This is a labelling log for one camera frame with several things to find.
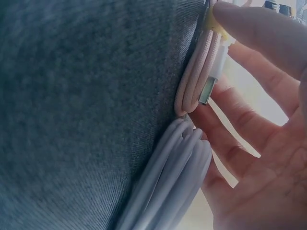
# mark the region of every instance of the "coiled white cable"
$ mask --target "coiled white cable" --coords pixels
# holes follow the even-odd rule
[[[208,171],[212,151],[202,131],[175,120],[150,158],[116,230],[172,230]]]

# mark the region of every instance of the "fabric surface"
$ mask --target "fabric surface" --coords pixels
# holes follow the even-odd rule
[[[111,230],[173,103],[201,0],[0,1],[0,229]]]

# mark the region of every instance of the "coiled cable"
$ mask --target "coiled cable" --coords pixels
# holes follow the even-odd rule
[[[172,230],[208,171],[212,151],[202,131],[175,120],[153,152],[116,230]]]
[[[210,0],[209,7],[215,3],[216,0]],[[178,116],[196,109],[220,41],[220,34],[204,28],[177,90],[174,110]]]

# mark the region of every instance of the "pink braided cable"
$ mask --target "pink braided cable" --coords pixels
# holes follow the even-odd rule
[[[193,112],[213,65],[221,36],[213,31],[202,33],[180,81],[174,109],[178,116]]]

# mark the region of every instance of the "cable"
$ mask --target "cable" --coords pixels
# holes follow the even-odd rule
[[[199,38],[176,93],[174,110],[178,116],[193,112],[199,101],[207,104],[212,89],[222,74],[228,47],[235,41],[215,20],[214,4],[215,0],[210,0],[206,28]]]
[[[116,230],[172,230],[186,213],[208,171],[212,151],[202,131],[183,119],[165,131]]]
[[[216,0],[210,0],[209,7],[215,3]],[[204,29],[200,36],[177,90],[174,109],[178,116],[183,116],[196,109],[220,40],[220,34],[213,30]]]

